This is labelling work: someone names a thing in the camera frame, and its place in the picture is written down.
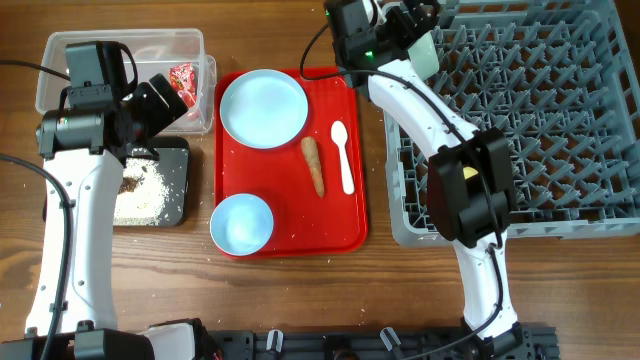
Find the black metal base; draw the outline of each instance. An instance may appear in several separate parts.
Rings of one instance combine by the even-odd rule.
[[[497,360],[559,360],[560,349],[555,328],[523,326],[524,342],[516,349],[497,357]],[[326,345],[350,343],[350,350],[361,360],[399,360],[387,351],[380,334],[360,333],[285,333],[282,351],[267,350],[267,334],[250,331],[210,331],[222,348],[225,360],[334,360],[334,354],[327,352]],[[404,357],[418,355],[462,337],[461,328],[439,328],[416,333],[398,333],[400,349]],[[467,360],[473,359],[469,344],[461,348],[444,351],[423,360]]]

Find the gray dish rack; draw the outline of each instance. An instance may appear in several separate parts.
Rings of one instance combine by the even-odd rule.
[[[509,237],[640,233],[640,90],[613,0],[441,3],[440,72],[428,84],[509,139]],[[424,156],[388,114],[385,131],[395,240],[447,244],[426,208]]]

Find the red packet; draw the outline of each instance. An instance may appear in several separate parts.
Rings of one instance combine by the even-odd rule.
[[[187,107],[196,105],[196,71],[193,65],[182,64],[169,69],[169,82]]]

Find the wood grain surface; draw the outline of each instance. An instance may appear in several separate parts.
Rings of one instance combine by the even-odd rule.
[[[618,1],[636,59],[636,1]],[[0,58],[40,63],[56,31],[200,29],[220,76],[296,67],[325,22],[320,1],[92,1],[0,5]],[[309,65],[330,65],[328,35]],[[0,68],[0,152],[41,163],[34,109],[37,72]],[[382,114],[359,100],[370,235],[345,255],[230,261],[207,221],[213,211],[213,136],[187,137],[194,150],[186,222],[172,229],[117,229],[113,292],[119,328],[200,317],[209,329],[370,330],[457,325],[463,310],[451,247],[404,249],[391,236]],[[0,164],[0,341],[22,337],[42,257],[41,178]],[[565,359],[640,358],[640,237],[522,239],[507,243],[513,304],[523,322],[555,326]]]

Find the white spoon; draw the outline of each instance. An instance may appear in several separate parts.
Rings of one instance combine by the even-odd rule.
[[[336,121],[331,126],[331,140],[333,140],[340,150],[340,173],[342,174],[342,190],[347,195],[353,194],[355,186],[353,185],[353,176],[349,167],[349,159],[347,158],[347,128],[344,127],[342,121]]]

